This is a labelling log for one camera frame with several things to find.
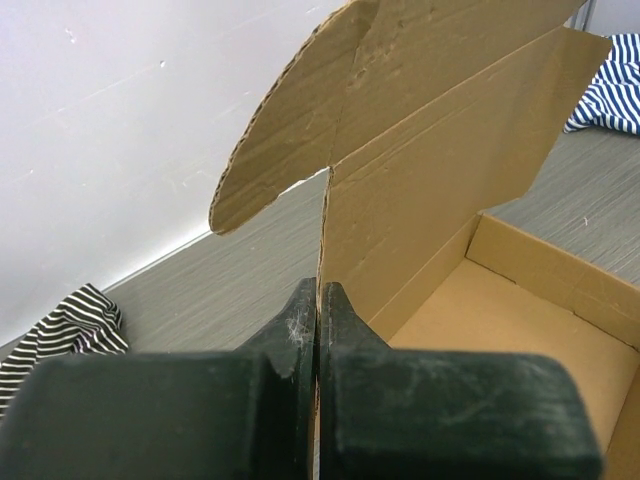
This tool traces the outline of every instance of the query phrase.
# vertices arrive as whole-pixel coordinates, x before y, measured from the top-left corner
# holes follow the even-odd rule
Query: curved cardboard flap
[[[352,0],[318,27],[258,108],[216,190],[211,228],[238,228],[582,3]]]

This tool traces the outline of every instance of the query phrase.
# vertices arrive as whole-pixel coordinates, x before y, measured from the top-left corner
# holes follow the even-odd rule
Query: open cardboard box
[[[582,0],[352,0],[303,45],[216,191],[215,232],[329,168],[319,284],[392,346],[572,374],[609,478],[640,478],[640,291],[487,215],[526,193],[610,42]]]

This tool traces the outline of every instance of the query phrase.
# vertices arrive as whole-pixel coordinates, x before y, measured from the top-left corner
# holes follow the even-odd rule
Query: blue and white striped cloth
[[[567,133],[597,125],[640,134],[640,34],[610,38],[609,57],[567,120]]]

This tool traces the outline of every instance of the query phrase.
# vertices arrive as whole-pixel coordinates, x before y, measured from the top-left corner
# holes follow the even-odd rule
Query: striped cloth
[[[567,133],[597,125],[640,134],[640,34],[610,38],[609,57],[565,124]]]
[[[118,306],[90,284],[40,320],[0,365],[0,419],[20,385],[45,358],[67,353],[126,353]]]

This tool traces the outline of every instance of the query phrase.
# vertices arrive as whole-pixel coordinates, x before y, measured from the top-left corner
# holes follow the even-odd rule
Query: box flap
[[[312,35],[216,191],[232,231],[331,167],[324,281],[372,319],[476,211],[533,181],[609,41],[582,0],[353,0]]]

